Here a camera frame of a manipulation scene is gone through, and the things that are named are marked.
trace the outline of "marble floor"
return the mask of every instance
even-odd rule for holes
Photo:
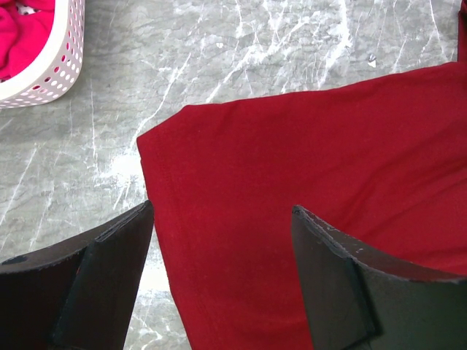
[[[84,66],[0,110],[0,260],[146,198],[136,137],[186,104],[329,89],[454,61],[460,0],[86,0]],[[189,349],[154,236],[126,350]]]

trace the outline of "perforated basket side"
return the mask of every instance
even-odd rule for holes
[[[0,109],[46,104],[61,97],[76,82],[82,67],[82,55],[85,27],[85,0],[68,0],[68,5],[58,4],[56,0],[54,26],[66,16],[66,25],[61,25],[60,31],[53,28],[50,38],[36,61],[47,62],[46,67],[39,70],[40,75],[34,80],[27,81],[27,71],[32,75],[34,71],[28,67],[16,77],[0,84],[1,89],[11,86],[18,90],[18,84],[24,84],[19,92],[0,99]],[[41,55],[49,55],[47,51],[54,51],[53,59],[46,60]]]

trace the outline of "laundry basket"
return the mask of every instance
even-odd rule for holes
[[[62,96],[82,66],[85,0],[55,0],[52,31],[36,59],[0,83],[0,109],[46,104]]]

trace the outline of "bright red fabric in basket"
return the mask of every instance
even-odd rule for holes
[[[397,257],[467,275],[466,107],[459,62],[187,106],[140,136],[193,349],[312,349],[290,239],[295,204]]]
[[[29,66],[44,48],[53,25],[55,0],[23,0],[40,10],[20,15],[15,1],[0,0],[0,79],[9,79]]]

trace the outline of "basket rim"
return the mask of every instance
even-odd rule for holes
[[[52,66],[66,35],[69,18],[68,8],[71,1],[55,0],[52,30],[44,48],[21,73],[0,84],[0,101],[8,100],[29,89]]]

